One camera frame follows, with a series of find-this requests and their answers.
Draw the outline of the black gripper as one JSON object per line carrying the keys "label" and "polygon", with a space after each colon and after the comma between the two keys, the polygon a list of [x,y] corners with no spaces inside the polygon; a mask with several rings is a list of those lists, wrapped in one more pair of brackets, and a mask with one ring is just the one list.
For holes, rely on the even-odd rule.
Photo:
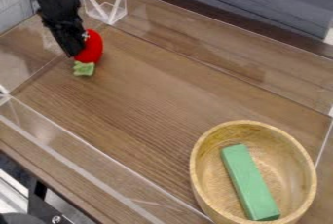
{"label": "black gripper", "polygon": [[84,49],[85,40],[89,37],[77,15],[79,0],[36,1],[42,24],[52,32],[63,51],[67,56],[77,55]]}

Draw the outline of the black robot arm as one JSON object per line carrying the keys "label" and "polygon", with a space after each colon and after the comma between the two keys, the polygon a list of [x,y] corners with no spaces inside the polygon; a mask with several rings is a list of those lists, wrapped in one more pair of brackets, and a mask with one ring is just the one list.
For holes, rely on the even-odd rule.
{"label": "black robot arm", "polygon": [[60,45],[68,57],[76,56],[84,49],[83,20],[79,16],[79,0],[36,0],[37,14],[42,25]]}

